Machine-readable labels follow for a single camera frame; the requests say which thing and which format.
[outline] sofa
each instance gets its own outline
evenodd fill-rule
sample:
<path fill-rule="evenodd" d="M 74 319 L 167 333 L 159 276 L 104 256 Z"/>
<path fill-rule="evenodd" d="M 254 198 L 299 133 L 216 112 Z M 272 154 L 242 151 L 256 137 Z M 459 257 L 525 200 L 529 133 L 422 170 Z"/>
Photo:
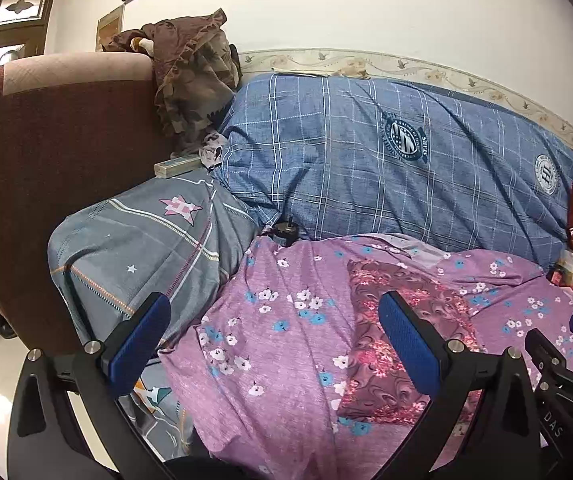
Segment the sofa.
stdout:
<path fill-rule="evenodd" d="M 0 311 L 28 348 L 56 355 L 80 346 L 49 274 L 49 236 L 168 158 L 154 91 L 143 54 L 54 54 L 0 67 Z"/>

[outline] gray pillow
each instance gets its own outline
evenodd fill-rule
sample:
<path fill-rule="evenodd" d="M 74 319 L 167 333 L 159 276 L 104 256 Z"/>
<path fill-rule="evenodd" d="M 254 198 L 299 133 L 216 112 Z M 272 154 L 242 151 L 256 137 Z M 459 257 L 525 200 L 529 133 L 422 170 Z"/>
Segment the gray pillow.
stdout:
<path fill-rule="evenodd" d="M 83 343 L 105 340 L 161 292 L 172 309 L 167 347 L 211 306 L 258 232 L 246 206 L 201 168 L 69 216 L 51 236 L 48 261 Z"/>

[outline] pink star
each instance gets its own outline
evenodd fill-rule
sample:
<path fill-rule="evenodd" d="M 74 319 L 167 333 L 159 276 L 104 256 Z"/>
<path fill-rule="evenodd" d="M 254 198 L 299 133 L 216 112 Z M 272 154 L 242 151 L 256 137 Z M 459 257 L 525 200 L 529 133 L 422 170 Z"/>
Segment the pink star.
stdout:
<path fill-rule="evenodd" d="M 191 216 L 193 211 L 199 211 L 202 209 L 199 205 L 185 202 L 185 200 L 182 198 L 182 195 L 174 196 L 172 200 L 164 200 L 161 198 L 160 202 L 164 202 L 167 205 L 165 208 L 166 212 L 164 213 L 164 216 L 182 215 L 184 219 L 191 225 L 193 225 L 193 216 Z"/>

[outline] circular emblem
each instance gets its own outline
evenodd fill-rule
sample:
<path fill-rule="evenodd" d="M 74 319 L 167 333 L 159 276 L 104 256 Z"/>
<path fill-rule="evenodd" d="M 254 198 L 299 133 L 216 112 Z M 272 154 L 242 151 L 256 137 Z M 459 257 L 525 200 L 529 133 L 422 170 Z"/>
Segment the circular emblem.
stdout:
<path fill-rule="evenodd" d="M 384 123 L 385 146 L 393 155 L 406 160 L 418 160 L 422 157 L 426 161 L 429 149 L 427 138 L 421 128 L 418 133 L 406 121 L 394 119 L 390 115 L 385 117 Z"/>
<path fill-rule="evenodd" d="M 542 191 L 553 195 L 558 187 L 558 170 L 548 155 L 540 155 L 535 160 L 535 177 Z"/>

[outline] purple floral blanket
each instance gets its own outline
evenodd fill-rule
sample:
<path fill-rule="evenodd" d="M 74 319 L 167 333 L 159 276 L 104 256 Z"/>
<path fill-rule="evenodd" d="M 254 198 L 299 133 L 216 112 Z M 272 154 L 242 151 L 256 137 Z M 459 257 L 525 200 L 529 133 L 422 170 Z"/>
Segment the purple floral blanket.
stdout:
<path fill-rule="evenodd" d="M 400 445 L 408 424 L 337 413 L 355 331 L 347 266 L 364 260 L 413 270 L 463 298 L 488 351 L 523 347 L 525 330 L 538 326 L 566 349 L 573 369 L 565 329 L 573 300 L 526 260 L 483 250 L 442 253 L 399 236 L 300 241 L 286 249 L 260 237 L 202 323 L 161 353 L 172 389 L 214 456 L 264 478 L 367 480 Z M 436 465 L 460 442 L 454 434 Z"/>

